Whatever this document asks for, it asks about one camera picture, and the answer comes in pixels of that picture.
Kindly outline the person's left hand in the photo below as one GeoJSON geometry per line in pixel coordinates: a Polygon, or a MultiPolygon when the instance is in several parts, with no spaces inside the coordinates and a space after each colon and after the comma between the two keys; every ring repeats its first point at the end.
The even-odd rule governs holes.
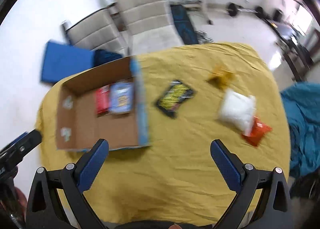
{"type": "Polygon", "coordinates": [[[13,217],[18,221],[24,221],[23,207],[19,202],[12,177],[6,181],[1,181],[1,216],[7,219],[13,217]]]}

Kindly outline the person's right hand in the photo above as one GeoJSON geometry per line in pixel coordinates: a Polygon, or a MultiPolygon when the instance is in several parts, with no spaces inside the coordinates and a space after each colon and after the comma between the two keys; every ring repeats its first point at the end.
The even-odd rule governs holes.
{"type": "Polygon", "coordinates": [[[182,229],[180,225],[178,224],[173,224],[171,225],[168,229],[182,229]]]}

